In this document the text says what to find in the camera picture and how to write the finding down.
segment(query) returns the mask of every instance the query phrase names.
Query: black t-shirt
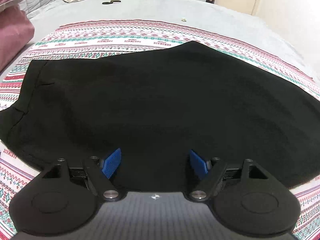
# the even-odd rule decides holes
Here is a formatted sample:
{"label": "black t-shirt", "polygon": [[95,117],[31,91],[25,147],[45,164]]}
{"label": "black t-shirt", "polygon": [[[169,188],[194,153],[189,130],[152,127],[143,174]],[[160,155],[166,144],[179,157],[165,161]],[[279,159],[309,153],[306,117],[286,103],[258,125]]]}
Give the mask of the black t-shirt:
{"label": "black t-shirt", "polygon": [[191,41],[99,59],[33,60],[0,138],[43,169],[121,148],[115,186],[180,191],[190,149],[257,161],[285,186],[320,173],[320,102],[298,86]]}

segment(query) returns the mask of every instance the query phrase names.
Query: white wall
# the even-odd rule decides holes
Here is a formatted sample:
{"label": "white wall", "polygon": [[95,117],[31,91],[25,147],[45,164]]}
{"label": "white wall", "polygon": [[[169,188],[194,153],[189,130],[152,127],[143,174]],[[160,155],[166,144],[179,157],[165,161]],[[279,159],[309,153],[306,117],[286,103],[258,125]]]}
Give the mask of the white wall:
{"label": "white wall", "polygon": [[253,15],[291,43],[320,77],[320,0],[260,0]]}

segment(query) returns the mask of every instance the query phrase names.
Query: gray bedsheet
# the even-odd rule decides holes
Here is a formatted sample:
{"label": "gray bedsheet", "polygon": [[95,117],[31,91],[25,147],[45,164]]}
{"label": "gray bedsheet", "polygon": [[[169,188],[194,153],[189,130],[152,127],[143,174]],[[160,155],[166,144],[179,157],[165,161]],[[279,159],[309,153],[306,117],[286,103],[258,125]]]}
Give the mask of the gray bedsheet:
{"label": "gray bedsheet", "polygon": [[314,70],[303,63],[295,49],[258,17],[196,0],[121,0],[121,3],[102,5],[104,1],[110,0],[84,0],[76,3],[57,0],[38,9],[41,11],[31,18],[35,26],[34,38],[8,65],[0,78],[12,69],[26,49],[60,25],[102,19],[145,19],[196,27],[247,42],[296,66],[318,82]]}

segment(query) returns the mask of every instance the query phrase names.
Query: black object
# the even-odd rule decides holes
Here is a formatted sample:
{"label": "black object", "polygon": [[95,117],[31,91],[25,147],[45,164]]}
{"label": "black object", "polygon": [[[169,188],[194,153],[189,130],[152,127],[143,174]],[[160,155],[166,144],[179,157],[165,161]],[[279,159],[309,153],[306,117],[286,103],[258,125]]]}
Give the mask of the black object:
{"label": "black object", "polygon": [[67,162],[59,159],[15,195],[9,212],[18,231],[55,235],[83,225],[97,208],[98,199],[70,181]]}
{"label": "black object", "polygon": [[113,4],[114,2],[121,2],[120,0],[111,0],[110,2],[103,2],[102,4]]}
{"label": "black object", "polygon": [[320,173],[320,102],[195,41],[98,59],[33,60],[0,124],[6,146],[39,170],[60,156],[75,168],[121,148],[110,180],[128,191],[185,191],[180,174],[193,148],[227,163],[254,159],[286,187]]}
{"label": "black object", "polygon": [[222,190],[211,207],[226,227],[250,236],[291,232],[300,215],[292,193],[252,160],[244,161],[239,183]]}

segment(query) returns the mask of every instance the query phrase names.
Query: bed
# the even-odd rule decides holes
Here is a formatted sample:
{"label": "bed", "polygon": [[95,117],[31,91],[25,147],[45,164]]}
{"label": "bed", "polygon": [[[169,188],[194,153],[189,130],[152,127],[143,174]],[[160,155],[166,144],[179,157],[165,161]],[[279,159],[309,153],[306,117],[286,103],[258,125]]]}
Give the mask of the bed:
{"label": "bed", "polygon": [[[195,0],[121,0],[102,5],[105,1],[110,0],[56,0],[30,15],[35,36],[2,75],[1,110],[17,100],[32,59],[99,58],[164,49],[191,40],[278,75],[320,100],[313,69],[257,17]],[[0,239],[5,240],[16,233],[9,202],[39,171],[19,160],[3,143],[0,152]],[[298,239],[318,239],[320,176],[291,191],[301,204],[293,233]]]}

